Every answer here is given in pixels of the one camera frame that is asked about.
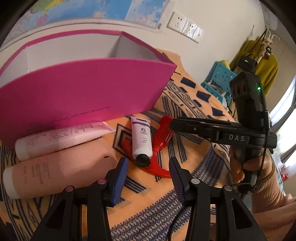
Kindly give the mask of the person right hand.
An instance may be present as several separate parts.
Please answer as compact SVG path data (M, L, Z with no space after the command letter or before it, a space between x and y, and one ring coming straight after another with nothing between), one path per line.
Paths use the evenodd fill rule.
M251 172L258 171L258 182L264 182L275 172L275 167L271 160L270 154L266 153L264 160L263 155L260 155L248 160L244 164L241 164L236 159L234 149L232 147L230 148L230 169L235 184L240 183L244 179L245 173L243 170Z

